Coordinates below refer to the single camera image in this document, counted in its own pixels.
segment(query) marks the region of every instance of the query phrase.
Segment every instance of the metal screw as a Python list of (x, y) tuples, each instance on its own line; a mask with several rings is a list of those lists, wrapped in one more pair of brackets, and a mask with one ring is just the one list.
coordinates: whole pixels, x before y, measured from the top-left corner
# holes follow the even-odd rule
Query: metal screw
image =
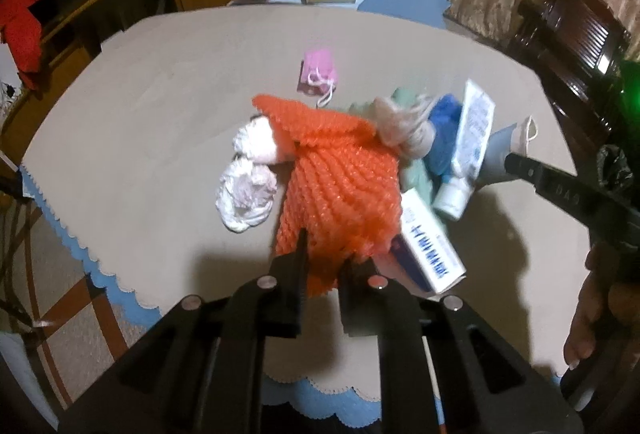
[(197, 295), (187, 295), (184, 299), (182, 299), (180, 305), (185, 311), (194, 311), (202, 306), (202, 299)]
[(258, 279), (258, 288), (273, 289), (278, 285), (278, 280), (273, 275), (263, 275)]
[(444, 297), (442, 302), (444, 303), (444, 307), (450, 309), (451, 311), (458, 311), (464, 305), (462, 299), (460, 297), (456, 297), (455, 295), (447, 295), (446, 297)]
[(389, 281), (382, 275), (372, 275), (367, 279), (367, 284), (369, 284), (373, 289), (383, 289), (386, 288)]

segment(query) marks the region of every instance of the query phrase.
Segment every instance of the white string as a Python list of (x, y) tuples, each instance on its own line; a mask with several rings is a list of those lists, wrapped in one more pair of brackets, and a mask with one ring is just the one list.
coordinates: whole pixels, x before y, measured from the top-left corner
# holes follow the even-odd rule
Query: white string
[(322, 109), (323, 107), (326, 107), (329, 105), (329, 102), (331, 101), (332, 97), (334, 96), (334, 81), (333, 80), (329, 80), (328, 82), (329, 85), (329, 91), (327, 91), (322, 98), (320, 98), (320, 100), (318, 100), (316, 102), (316, 107), (318, 109)]
[(322, 96), (322, 98), (320, 98), (320, 100), (316, 102), (316, 107), (318, 109), (322, 109), (323, 107), (328, 106), (329, 102), (334, 97), (335, 83), (332, 78), (324, 78), (320, 74), (319, 68), (316, 68), (316, 78), (318, 80), (312, 80), (311, 79), (312, 74), (313, 74), (313, 71), (310, 71), (309, 74), (306, 76), (306, 83), (308, 85), (312, 86), (313, 88), (319, 88), (324, 85), (327, 85), (329, 87), (329, 90)]

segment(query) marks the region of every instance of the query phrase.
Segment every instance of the orange mesh bag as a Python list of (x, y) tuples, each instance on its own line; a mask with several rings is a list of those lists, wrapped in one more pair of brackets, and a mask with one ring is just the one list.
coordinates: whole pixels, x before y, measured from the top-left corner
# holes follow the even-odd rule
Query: orange mesh bag
[(308, 231), (307, 292), (335, 287), (343, 262), (388, 253), (400, 231), (398, 159), (367, 120), (260, 94), (254, 106), (297, 143), (276, 236), (276, 255)]

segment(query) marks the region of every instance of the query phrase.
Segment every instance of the tiled floor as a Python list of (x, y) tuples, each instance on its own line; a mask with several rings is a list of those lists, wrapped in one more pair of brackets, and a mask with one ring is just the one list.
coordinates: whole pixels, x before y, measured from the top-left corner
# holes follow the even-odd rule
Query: tiled floor
[[(31, 335), (32, 366), (54, 409), (68, 407), (145, 332), (111, 306), (33, 202), (14, 204), (3, 225), (0, 298), (46, 326)], [(0, 329), (28, 332), (4, 311)]]

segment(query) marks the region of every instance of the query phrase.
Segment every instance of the white tube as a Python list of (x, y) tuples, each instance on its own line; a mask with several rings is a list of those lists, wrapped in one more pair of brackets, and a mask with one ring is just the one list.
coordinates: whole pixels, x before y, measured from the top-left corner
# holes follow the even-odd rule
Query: white tube
[(495, 103), (474, 81), (467, 80), (456, 149), (449, 174), (445, 174), (433, 208), (457, 221), (465, 211), (478, 178), (494, 123)]

